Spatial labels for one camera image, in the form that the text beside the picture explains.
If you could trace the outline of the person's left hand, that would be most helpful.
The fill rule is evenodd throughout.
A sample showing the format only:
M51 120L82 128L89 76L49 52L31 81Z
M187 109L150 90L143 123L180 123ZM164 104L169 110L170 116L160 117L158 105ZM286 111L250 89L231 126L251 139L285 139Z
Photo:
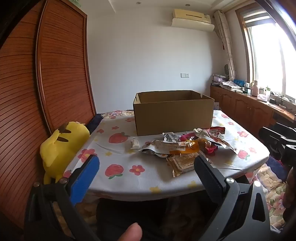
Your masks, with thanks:
M142 238L142 228L138 223L133 223L128 229L120 236L118 241L140 241Z

